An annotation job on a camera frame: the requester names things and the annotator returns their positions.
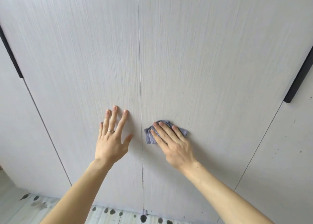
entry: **microfiber cloth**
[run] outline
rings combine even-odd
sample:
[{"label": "microfiber cloth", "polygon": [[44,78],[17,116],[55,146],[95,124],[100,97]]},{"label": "microfiber cloth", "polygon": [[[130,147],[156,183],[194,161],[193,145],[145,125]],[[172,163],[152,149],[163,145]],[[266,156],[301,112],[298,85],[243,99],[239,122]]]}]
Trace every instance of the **microfiber cloth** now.
[{"label": "microfiber cloth", "polygon": [[[174,125],[174,124],[172,124],[172,123],[171,123],[170,121],[168,121],[168,120],[159,120],[159,121],[157,121],[157,123],[159,123],[159,122],[165,123],[170,129],[172,129],[172,126]],[[151,129],[153,129],[153,131],[155,131],[156,134],[157,134],[159,137],[161,137],[153,126],[148,127],[148,128],[145,128],[144,131],[145,131],[145,134],[146,134],[147,144],[155,144],[155,143],[156,143],[156,141],[155,141],[153,135],[151,134]],[[188,131],[187,131],[186,129],[183,129],[183,128],[180,128],[180,127],[179,127],[178,129],[179,129],[179,131],[182,133],[182,135],[183,135],[184,137],[187,136]]]}]

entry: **black handle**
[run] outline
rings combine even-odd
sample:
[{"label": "black handle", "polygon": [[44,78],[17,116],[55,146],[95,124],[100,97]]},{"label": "black handle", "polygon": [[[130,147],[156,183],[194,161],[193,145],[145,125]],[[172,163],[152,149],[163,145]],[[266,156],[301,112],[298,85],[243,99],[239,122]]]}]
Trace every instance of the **black handle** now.
[{"label": "black handle", "polygon": [[309,72],[311,66],[313,64],[313,47],[309,52],[308,56],[306,57],[302,67],[300,68],[297,76],[295,77],[294,82],[292,83],[290,89],[288,90],[287,95],[284,98],[286,103],[290,103],[295,96],[295,93],[298,91],[300,85],[302,84],[304,78],[306,77],[307,73]]},{"label": "black handle", "polygon": [[11,48],[10,48],[10,45],[9,45],[9,43],[7,42],[7,39],[6,39],[6,37],[5,37],[4,33],[3,33],[3,30],[2,30],[2,28],[1,28],[1,26],[0,26],[0,37],[1,37],[1,39],[2,39],[2,42],[3,42],[3,44],[4,44],[4,46],[5,46],[5,48],[6,48],[7,52],[8,52],[8,54],[9,54],[9,56],[10,56],[10,58],[11,58],[11,60],[12,60],[12,62],[13,62],[13,65],[14,65],[14,67],[15,67],[15,69],[16,69],[18,75],[19,75],[19,77],[20,77],[20,78],[24,78],[24,77],[23,77],[23,74],[22,74],[22,72],[21,72],[21,70],[20,70],[20,68],[19,68],[19,66],[18,66],[18,63],[16,62],[16,59],[15,59],[15,57],[14,57],[14,55],[13,55],[13,52],[12,52],[12,50],[11,50]]}]

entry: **person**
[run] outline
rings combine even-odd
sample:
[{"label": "person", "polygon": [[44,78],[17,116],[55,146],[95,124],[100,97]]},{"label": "person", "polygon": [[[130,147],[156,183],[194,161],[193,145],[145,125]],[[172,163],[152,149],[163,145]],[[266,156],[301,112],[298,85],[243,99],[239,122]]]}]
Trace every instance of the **person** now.
[{"label": "person", "polygon": [[[123,111],[116,130],[118,107],[107,110],[104,122],[100,123],[96,143],[95,159],[80,179],[61,198],[41,224],[84,224],[99,188],[113,164],[128,151],[133,138],[129,134],[121,142],[123,127],[129,112]],[[151,130],[156,142],[166,155],[166,160],[205,196],[225,224],[273,224],[235,191],[210,174],[194,157],[190,142],[180,133],[177,126],[170,129],[166,124],[153,123],[162,139]]]}]

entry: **hand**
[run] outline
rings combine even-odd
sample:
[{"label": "hand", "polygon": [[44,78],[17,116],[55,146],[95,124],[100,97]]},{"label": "hand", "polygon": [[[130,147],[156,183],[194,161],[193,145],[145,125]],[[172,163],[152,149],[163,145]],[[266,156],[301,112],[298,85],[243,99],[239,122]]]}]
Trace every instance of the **hand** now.
[{"label": "hand", "polygon": [[194,158],[190,142],[182,135],[177,126],[172,126],[174,132],[163,122],[159,124],[154,122],[153,126],[167,144],[155,131],[151,130],[151,134],[166,155],[166,160],[173,167],[183,171],[197,161]]},{"label": "hand", "polygon": [[105,113],[104,122],[100,123],[99,136],[96,147],[95,159],[99,159],[104,163],[109,162],[113,165],[119,159],[121,159],[128,151],[128,145],[133,138],[133,134],[129,134],[123,144],[121,143],[121,135],[123,127],[128,119],[128,111],[124,110],[122,119],[119,121],[116,131],[111,132],[108,130],[114,130],[116,117],[118,114],[118,107],[113,106],[113,113],[111,116],[111,110],[107,110]]}]

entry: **forearm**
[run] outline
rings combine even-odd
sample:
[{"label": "forearm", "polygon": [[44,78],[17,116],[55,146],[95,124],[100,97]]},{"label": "forearm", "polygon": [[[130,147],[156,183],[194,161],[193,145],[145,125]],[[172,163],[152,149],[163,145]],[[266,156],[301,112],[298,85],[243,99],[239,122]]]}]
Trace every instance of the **forearm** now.
[{"label": "forearm", "polygon": [[41,224],[84,224],[98,190],[112,167],[94,160]]},{"label": "forearm", "polygon": [[215,178],[200,163],[195,162],[182,172],[210,202],[225,224],[273,224],[268,217]]}]

